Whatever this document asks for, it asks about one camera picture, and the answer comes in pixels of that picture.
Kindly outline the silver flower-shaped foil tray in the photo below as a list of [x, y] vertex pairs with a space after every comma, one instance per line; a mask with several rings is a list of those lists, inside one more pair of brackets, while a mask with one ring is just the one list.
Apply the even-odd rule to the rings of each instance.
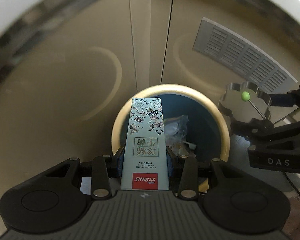
[[252, 118], [263, 120], [250, 103], [242, 101], [241, 93], [243, 91], [250, 93], [250, 100], [269, 120], [271, 116], [269, 110], [271, 98], [269, 94], [263, 92], [256, 84], [250, 81], [227, 84], [225, 92], [218, 103], [219, 111], [229, 118], [235, 118], [242, 122], [249, 122]]

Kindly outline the light blue tea packet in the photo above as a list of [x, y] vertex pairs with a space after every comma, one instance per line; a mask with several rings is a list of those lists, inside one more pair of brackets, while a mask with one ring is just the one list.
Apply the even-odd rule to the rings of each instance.
[[160, 98], [134, 98], [129, 115], [122, 190], [169, 189], [164, 119]]

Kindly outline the green-tipped metal pick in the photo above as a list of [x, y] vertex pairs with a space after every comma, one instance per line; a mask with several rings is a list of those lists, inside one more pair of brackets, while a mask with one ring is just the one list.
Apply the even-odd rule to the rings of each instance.
[[243, 91], [241, 93], [241, 99], [242, 101], [244, 102], [248, 102], [250, 103], [250, 105], [254, 108], [255, 111], [257, 111], [257, 113], [259, 114], [259, 116], [265, 120], [266, 119], [266, 116], [257, 108], [257, 106], [250, 100], [250, 93], [247, 92], [247, 91]]

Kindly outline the clear plastic bag with trash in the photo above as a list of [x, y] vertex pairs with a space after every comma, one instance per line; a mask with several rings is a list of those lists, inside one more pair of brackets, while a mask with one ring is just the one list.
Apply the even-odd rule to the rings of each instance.
[[197, 145], [188, 142], [186, 139], [188, 122], [189, 119], [186, 115], [165, 119], [165, 141], [166, 146], [168, 146], [176, 156], [195, 158], [194, 150]]

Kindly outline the blue trash bin cream rim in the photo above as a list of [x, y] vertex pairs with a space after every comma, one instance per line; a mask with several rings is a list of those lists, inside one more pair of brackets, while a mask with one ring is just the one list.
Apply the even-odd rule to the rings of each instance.
[[188, 116], [188, 142], [197, 145], [197, 162], [229, 157], [230, 135], [226, 122], [217, 106], [197, 90], [182, 85], [157, 85], [144, 89], [130, 98], [120, 109], [112, 130], [111, 144], [115, 154], [125, 146], [129, 115], [134, 98], [160, 98], [163, 119]]

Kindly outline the grey cabinet vent grille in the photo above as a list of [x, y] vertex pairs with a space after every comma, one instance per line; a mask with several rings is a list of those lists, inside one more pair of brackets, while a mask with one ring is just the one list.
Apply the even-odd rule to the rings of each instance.
[[206, 55], [266, 93], [283, 93], [298, 83], [266, 52], [219, 23], [203, 17], [193, 50]]

